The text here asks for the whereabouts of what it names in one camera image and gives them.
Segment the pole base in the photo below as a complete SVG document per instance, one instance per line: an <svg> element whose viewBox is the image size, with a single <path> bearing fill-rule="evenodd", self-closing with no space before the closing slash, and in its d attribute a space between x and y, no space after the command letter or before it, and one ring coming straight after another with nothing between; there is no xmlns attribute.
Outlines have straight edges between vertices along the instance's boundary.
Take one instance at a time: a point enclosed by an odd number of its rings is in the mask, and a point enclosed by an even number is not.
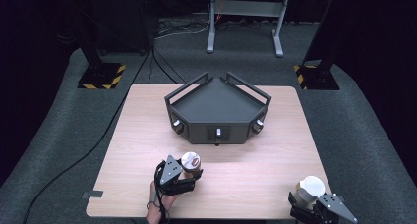
<svg viewBox="0 0 417 224"><path fill-rule="evenodd" d="M102 63L98 68L89 66L79 80L78 88L115 88L125 69L125 65L117 63Z"/></svg>
<svg viewBox="0 0 417 224"><path fill-rule="evenodd" d="M334 76L331 71L320 71L316 66L294 66L295 73L297 75L298 83L302 89L327 89L327 90L340 90Z"/></svg>

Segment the wooden table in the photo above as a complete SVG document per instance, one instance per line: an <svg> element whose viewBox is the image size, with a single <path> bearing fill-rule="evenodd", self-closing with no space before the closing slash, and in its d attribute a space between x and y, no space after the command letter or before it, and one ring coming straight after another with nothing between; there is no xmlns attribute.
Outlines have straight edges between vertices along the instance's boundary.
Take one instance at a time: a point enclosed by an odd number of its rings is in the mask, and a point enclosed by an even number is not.
<svg viewBox="0 0 417 224"><path fill-rule="evenodd" d="M169 123L164 96L178 84L134 84L108 147L87 214L145 217L149 184L168 154L197 152L204 173L172 218L292 219L288 193L305 177L328 179L294 88L258 86L272 97L264 129L244 144L189 144Z"/></svg>

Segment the table top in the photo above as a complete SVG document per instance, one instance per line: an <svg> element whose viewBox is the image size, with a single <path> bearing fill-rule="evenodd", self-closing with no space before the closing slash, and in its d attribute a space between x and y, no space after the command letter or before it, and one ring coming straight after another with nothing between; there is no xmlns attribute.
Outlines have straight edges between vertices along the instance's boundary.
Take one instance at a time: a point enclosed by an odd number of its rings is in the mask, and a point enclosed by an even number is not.
<svg viewBox="0 0 417 224"><path fill-rule="evenodd" d="M293 219L288 193L307 176L328 179L297 93L257 86L272 97L263 130L244 144L190 144L170 126L164 96L178 84L134 84L108 147L87 215L145 217L156 166L197 152L204 169L192 192L180 195L172 218Z"/></svg>

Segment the yellow and black hazard tape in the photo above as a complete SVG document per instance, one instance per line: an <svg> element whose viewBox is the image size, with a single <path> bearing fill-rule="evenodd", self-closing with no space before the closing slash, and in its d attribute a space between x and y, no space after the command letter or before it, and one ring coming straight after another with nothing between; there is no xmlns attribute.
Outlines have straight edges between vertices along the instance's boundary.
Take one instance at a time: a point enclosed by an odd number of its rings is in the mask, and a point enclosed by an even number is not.
<svg viewBox="0 0 417 224"><path fill-rule="evenodd" d="M125 71L126 65L120 66L117 71L116 76L114 77L111 84L79 84L79 88L88 88L88 89L111 89L115 88L122 78L123 71Z"/></svg>
<svg viewBox="0 0 417 224"><path fill-rule="evenodd" d="M316 69L316 66L303 66L309 69ZM295 74L297 75L298 84L301 86L302 89L307 89L306 81L304 76L301 74L300 66L294 66Z"/></svg>

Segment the gray carpet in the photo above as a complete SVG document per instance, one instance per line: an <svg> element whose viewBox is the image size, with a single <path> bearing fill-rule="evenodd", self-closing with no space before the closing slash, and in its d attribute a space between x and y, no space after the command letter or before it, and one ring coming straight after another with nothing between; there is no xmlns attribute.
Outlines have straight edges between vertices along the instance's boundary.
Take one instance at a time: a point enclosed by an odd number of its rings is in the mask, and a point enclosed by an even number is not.
<svg viewBox="0 0 417 224"><path fill-rule="evenodd" d="M293 66L301 63L317 27L284 25L283 58L274 55L272 24L218 31L213 54L206 53L207 31L167 36L156 40L155 48L186 81L204 71L215 76L231 71L251 84L296 88L331 189L345 197L359 222L415 223L417 189L357 84L333 66L341 90L300 89ZM155 56L181 83L163 59ZM110 53L101 58L126 64L121 82L111 90L77 88L87 61L81 50L74 52L47 118L0 189L0 223L22 222L36 194L94 147L131 82L172 84L154 61L149 78L150 55L135 80L145 56ZM98 147L43 192L28 223L143 223L141 218L90 218L86 215L88 201L81 198L82 192L93 188L116 123L117 117ZM282 205L290 211L289 203Z"/></svg>

